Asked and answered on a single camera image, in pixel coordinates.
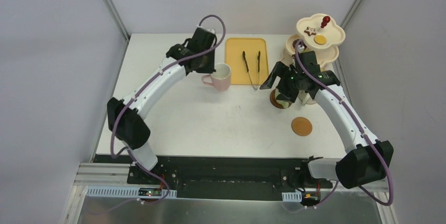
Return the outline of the floral mug with green inside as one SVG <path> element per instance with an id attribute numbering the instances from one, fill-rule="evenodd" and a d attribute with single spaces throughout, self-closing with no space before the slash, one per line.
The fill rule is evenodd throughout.
<path id="1" fill-rule="evenodd" d="M 317 103 L 317 102 L 310 96 L 309 93 L 306 93 L 306 92 L 304 92 L 304 91 L 300 91 L 300 92 L 299 92 L 298 98 L 299 98 L 300 103 L 301 103 L 302 106 L 305 106 L 305 105 L 314 105 L 314 104 Z"/>

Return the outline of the pink mug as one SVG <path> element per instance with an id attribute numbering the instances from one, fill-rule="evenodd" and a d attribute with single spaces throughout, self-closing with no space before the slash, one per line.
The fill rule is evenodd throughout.
<path id="1" fill-rule="evenodd" d="M 231 85 L 231 68 L 225 63 L 217 63 L 215 71 L 201 78 L 204 85 L 211 86 L 217 91 L 226 91 Z"/>

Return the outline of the metal tongs with black tips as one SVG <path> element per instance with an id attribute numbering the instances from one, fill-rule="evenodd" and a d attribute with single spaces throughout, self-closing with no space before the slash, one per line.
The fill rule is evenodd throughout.
<path id="1" fill-rule="evenodd" d="M 247 74 L 248 74 L 248 78 L 250 80 L 251 87 L 253 88 L 254 91 L 257 91 L 258 88 L 259 88 L 259 85 L 256 86 L 253 83 L 253 81 L 252 81 L 251 75 L 249 73 L 249 66 L 248 66 L 248 61 L 247 61 L 247 57 L 246 57 L 246 52 L 245 51 L 242 52 L 242 58 L 243 58 L 244 63 L 245 63 L 245 67 L 246 67 L 246 71 L 247 71 Z M 258 83 L 260 83 L 260 58 L 261 58 L 261 51 L 259 51 L 258 55 L 257 55 L 257 61 L 258 61 Z"/>

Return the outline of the light green mug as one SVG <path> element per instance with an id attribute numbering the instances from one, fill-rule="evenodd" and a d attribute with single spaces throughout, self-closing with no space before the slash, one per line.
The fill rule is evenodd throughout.
<path id="1" fill-rule="evenodd" d="M 283 95 L 277 90 L 275 89 L 275 101 L 278 104 L 280 109 L 287 109 L 292 105 L 292 102 L 290 102 L 289 100 L 281 100 L 279 99 L 280 97 L 282 97 Z"/>

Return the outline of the dark brown wooden coaster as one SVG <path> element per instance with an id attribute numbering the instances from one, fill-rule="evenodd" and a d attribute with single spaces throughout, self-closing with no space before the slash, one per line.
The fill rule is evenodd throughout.
<path id="1" fill-rule="evenodd" d="M 272 104 L 274 107 L 279 108 L 278 104 L 277 104 L 276 101 L 275 101 L 275 89 L 273 89 L 273 90 L 271 91 L 270 96 L 269 96 L 269 99 L 270 99 L 271 104 Z"/>

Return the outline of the orange round coaster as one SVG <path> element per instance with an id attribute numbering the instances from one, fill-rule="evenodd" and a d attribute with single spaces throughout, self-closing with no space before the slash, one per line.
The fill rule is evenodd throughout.
<path id="1" fill-rule="evenodd" d="M 293 132 L 298 136 L 308 136 L 312 133 L 312 123 L 304 117 L 296 117 L 291 122 Z"/>

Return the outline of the star-shaped chocolate cookie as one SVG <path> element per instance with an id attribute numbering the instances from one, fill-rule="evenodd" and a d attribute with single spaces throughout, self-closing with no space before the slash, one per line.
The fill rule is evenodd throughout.
<path id="1" fill-rule="evenodd" d="M 309 37 L 317 35 L 316 29 L 309 26 L 304 30 L 304 33 Z"/>

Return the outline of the round yellow biscuit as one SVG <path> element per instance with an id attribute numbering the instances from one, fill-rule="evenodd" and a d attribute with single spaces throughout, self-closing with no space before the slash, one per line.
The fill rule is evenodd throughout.
<path id="1" fill-rule="evenodd" d="M 324 44 L 327 43 L 327 39 L 326 39 L 326 37 L 323 36 L 323 35 L 316 35 L 316 36 L 313 38 L 313 40 L 314 40 L 314 42 L 315 42 L 316 44 L 318 44 L 318 45 L 324 45 Z"/>

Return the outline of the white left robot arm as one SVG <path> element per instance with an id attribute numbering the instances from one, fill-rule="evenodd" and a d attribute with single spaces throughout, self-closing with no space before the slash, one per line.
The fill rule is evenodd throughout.
<path id="1" fill-rule="evenodd" d="M 145 83 L 121 99 L 113 97 L 108 101 L 111 141 L 119 139 L 124 144 L 129 155 L 142 166 L 140 177 L 147 184 L 155 184 L 160 179 L 160 170 L 155 167 L 158 158 L 150 146 L 151 131 L 144 120 L 156 102 L 189 73 L 214 72 L 217 45 L 213 29 L 197 27 L 191 38 L 168 50 Z"/>

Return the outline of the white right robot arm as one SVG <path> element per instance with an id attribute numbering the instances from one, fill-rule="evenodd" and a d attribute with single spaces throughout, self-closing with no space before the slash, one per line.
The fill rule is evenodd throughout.
<path id="1" fill-rule="evenodd" d="M 276 62 L 260 88 L 271 89 L 279 78 L 275 86 L 278 101 L 293 103 L 300 91 L 309 94 L 331 120 L 346 152 L 341 159 L 310 158 L 298 173 L 299 182 L 312 187 L 319 179 L 330 179 L 351 189 L 386 178 L 392 144 L 369 131 L 346 99 L 337 76 L 320 69 L 314 52 L 300 53 L 294 60 L 291 65 Z"/>

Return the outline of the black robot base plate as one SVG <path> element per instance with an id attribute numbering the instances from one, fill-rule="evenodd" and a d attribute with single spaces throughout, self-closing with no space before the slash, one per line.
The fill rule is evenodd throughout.
<path id="1" fill-rule="evenodd" d="M 163 179 L 178 198 L 281 201 L 283 193 L 324 192 L 328 179 L 310 178 L 304 158 L 235 158 L 160 156 L 145 173 L 131 166 L 127 183 L 159 186 Z"/>

